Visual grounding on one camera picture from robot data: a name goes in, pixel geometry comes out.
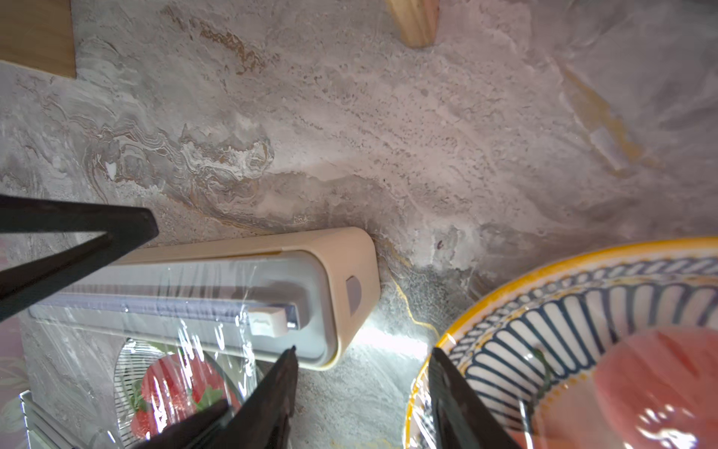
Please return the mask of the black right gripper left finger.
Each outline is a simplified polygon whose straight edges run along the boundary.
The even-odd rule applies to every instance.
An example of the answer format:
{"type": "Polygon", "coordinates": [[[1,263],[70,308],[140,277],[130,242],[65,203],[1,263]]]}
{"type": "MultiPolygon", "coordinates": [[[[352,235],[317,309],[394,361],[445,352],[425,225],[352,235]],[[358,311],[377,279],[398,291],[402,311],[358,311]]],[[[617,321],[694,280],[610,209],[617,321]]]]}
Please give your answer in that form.
{"type": "Polygon", "coordinates": [[[296,351],[291,347],[282,353],[237,413],[222,400],[136,447],[289,448],[298,381],[296,351]]]}

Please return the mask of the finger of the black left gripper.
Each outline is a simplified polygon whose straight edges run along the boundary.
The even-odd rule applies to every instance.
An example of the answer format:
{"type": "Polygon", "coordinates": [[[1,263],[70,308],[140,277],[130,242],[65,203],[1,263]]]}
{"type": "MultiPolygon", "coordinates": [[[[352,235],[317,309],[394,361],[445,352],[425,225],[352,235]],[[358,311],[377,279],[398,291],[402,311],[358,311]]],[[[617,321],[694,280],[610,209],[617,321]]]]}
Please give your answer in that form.
{"type": "Polygon", "coordinates": [[[145,208],[1,196],[3,234],[96,232],[52,256],[1,272],[1,320],[103,269],[159,234],[145,208]]]}

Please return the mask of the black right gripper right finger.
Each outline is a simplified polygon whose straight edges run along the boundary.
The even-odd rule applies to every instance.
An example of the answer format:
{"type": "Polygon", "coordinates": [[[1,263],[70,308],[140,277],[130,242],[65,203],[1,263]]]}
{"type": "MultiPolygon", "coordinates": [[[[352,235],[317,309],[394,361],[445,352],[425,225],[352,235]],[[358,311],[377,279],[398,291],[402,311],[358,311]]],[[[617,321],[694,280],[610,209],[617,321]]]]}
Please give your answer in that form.
{"type": "Polygon", "coordinates": [[[428,383],[437,448],[521,448],[439,347],[430,355],[428,383]]]}

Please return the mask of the cream plastic wrap dispenser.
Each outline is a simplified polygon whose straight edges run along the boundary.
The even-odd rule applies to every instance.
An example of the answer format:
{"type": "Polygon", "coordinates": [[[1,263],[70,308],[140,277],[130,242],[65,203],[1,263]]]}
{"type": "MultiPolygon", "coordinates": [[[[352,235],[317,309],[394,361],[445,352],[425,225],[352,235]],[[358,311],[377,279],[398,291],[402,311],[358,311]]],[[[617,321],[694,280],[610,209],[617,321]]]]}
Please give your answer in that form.
{"type": "Polygon", "coordinates": [[[29,310],[44,324],[333,368],[381,296],[368,232],[331,228],[145,248],[29,310]]]}

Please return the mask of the glass plate of strawberries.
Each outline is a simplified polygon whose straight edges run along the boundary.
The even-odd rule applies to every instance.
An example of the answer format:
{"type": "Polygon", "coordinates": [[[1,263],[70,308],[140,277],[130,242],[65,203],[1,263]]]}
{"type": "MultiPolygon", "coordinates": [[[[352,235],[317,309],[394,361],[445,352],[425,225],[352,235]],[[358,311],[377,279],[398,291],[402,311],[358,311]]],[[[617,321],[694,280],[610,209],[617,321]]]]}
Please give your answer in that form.
{"type": "Polygon", "coordinates": [[[226,400],[238,411],[254,378],[245,361],[178,346],[128,339],[114,368],[114,404],[122,445],[148,441],[226,400]]]}

